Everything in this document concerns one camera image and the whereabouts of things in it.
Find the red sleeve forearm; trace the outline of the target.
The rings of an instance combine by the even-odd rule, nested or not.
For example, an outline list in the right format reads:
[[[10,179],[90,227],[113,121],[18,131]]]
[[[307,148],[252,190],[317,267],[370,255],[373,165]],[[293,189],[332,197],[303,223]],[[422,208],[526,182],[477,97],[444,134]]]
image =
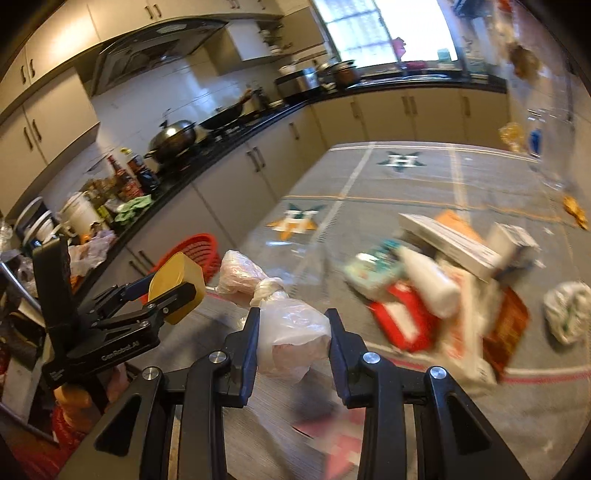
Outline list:
[[[51,415],[51,428],[55,443],[33,434],[6,413],[1,413],[1,435],[29,479],[56,479],[86,437],[85,432],[75,430],[66,422],[63,409],[58,405]]]

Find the left hand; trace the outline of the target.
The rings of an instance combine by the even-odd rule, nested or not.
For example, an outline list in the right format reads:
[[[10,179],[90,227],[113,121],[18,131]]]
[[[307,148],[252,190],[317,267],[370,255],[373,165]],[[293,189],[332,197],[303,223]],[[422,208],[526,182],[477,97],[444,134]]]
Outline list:
[[[126,366],[117,365],[112,369],[106,386],[106,395],[109,400],[106,410],[119,399],[128,386]],[[63,385],[54,391],[54,395],[63,411],[65,422],[75,431],[89,433],[102,416],[90,395],[81,388]]]

